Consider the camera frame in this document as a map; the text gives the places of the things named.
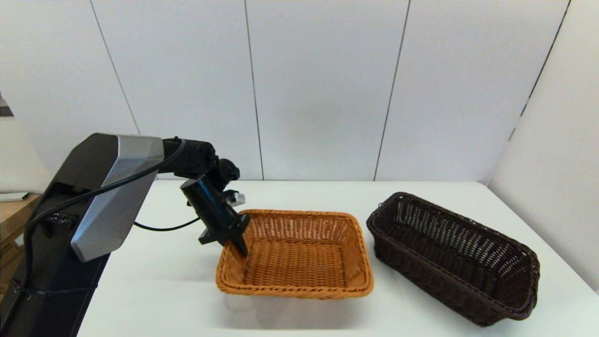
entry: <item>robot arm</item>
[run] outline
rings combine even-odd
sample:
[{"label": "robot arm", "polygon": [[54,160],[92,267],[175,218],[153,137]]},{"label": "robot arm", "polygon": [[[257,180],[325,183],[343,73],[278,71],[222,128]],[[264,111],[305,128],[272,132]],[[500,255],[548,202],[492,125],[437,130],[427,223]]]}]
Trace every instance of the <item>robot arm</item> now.
[{"label": "robot arm", "polygon": [[164,158],[169,163],[158,172],[86,198],[26,229],[26,251],[32,249],[33,254],[21,261],[2,301],[3,336],[77,334],[110,253],[127,237],[157,173],[189,178],[181,190],[206,225],[201,243],[231,240],[247,254],[242,234],[249,218],[230,205],[243,195],[224,191],[239,178],[239,169],[219,159],[211,144],[194,140],[91,135],[69,154],[31,219],[148,170]]}]

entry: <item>black cable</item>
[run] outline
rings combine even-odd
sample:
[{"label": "black cable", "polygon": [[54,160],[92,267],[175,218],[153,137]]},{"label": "black cable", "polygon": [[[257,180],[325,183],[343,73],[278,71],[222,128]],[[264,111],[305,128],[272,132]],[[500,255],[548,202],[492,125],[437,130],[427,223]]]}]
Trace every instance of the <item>black cable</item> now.
[{"label": "black cable", "polygon": [[[24,240],[24,244],[25,244],[25,277],[23,278],[23,281],[21,282],[20,288],[27,289],[29,282],[31,281],[31,269],[33,268],[32,238],[35,233],[35,229],[44,219],[46,219],[50,215],[53,215],[54,213],[60,212],[61,210],[65,209],[65,208],[71,207],[77,203],[80,203],[82,201],[85,201],[87,199],[95,197],[96,195],[100,195],[102,193],[111,191],[115,188],[119,188],[119,187],[126,185],[130,182],[133,182],[137,179],[145,177],[154,171],[158,171],[162,167],[167,166],[168,164],[173,162],[179,156],[179,154],[181,154],[181,152],[183,151],[183,148],[185,147],[186,142],[185,142],[185,139],[181,139],[180,141],[181,141],[181,144],[179,144],[179,147],[177,148],[177,150],[172,155],[170,155],[167,159],[161,161],[160,163],[153,165],[145,170],[139,171],[136,174],[132,174],[128,177],[125,177],[121,180],[117,180],[111,184],[104,186],[104,187],[100,187],[93,191],[89,191],[89,192],[83,193],[81,195],[78,195],[74,198],[71,198],[63,203],[60,203],[54,207],[51,207],[51,208],[45,210],[44,212],[41,212],[38,216],[31,219],[25,227],[25,235],[23,236],[23,240]],[[10,317],[12,316],[15,304],[21,297],[21,294],[23,294],[23,291],[19,292],[19,295],[15,299],[14,303],[11,305],[7,314],[4,315],[3,320],[2,320],[2,326],[0,326],[0,332],[4,332],[4,329],[6,328],[7,323],[9,321]]]},{"label": "black cable", "polygon": [[139,228],[143,228],[143,229],[147,229],[147,230],[153,230],[153,231],[171,231],[171,230],[178,230],[181,229],[183,227],[187,227],[191,224],[193,224],[194,222],[196,222],[197,220],[199,220],[199,218],[195,218],[192,221],[186,222],[182,225],[178,225],[176,227],[170,227],[170,228],[154,228],[154,227],[148,227],[148,226],[144,226],[142,224],[140,224],[139,222],[134,222],[134,224],[139,227]]}]

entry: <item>white wall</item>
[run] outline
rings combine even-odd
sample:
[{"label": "white wall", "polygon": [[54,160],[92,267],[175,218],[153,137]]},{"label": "white wall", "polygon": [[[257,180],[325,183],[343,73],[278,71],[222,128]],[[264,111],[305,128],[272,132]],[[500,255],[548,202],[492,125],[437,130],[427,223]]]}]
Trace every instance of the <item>white wall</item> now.
[{"label": "white wall", "polygon": [[93,7],[140,133],[206,140],[262,180],[244,1]]},{"label": "white wall", "polygon": [[51,179],[19,122],[0,118],[0,193],[42,193]]},{"label": "white wall", "polygon": [[87,1],[0,2],[0,89],[51,175],[92,133],[139,134]]},{"label": "white wall", "polygon": [[490,184],[595,290],[599,289],[598,18],[599,1],[571,2]]},{"label": "white wall", "polygon": [[100,131],[246,179],[372,180],[382,148],[378,180],[486,181],[567,0],[408,3],[0,1],[0,88],[50,174]]},{"label": "white wall", "polygon": [[407,4],[247,2],[265,179],[372,180]]},{"label": "white wall", "polygon": [[376,179],[488,183],[567,4],[412,1]]}]

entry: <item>orange wicker basket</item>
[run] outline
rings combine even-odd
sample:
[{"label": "orange wicker basket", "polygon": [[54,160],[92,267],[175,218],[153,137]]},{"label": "orange wicker basket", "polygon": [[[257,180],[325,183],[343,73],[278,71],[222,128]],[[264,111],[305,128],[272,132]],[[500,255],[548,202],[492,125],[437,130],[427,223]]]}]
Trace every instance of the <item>orange wicker basket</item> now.
[{"label": "orange wicker basket", "polygon": [[229,294],[344,299],[373,289],[358,220],[347,213],[246,210],[244,258],[227,242],[216,285]]}]

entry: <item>brown wicker basket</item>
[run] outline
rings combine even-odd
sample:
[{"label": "brown wicker basket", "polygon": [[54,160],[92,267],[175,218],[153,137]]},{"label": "brown wicker basket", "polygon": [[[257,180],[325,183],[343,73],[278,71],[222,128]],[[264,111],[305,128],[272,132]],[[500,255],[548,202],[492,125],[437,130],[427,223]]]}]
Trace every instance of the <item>brown wicker basket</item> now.
[{"label": "brown wicker basket", "polygon": [[480,326],[523,320],[537,303],[536,254],[495,230],[402,192],[367,225],[379,260]]},{"label": "brown wicker basket", "polygon": [[359,222],[347,213],[246,210],[244,258],[227,243],[216,284],[229,294],[344,299],[372,291]]}]

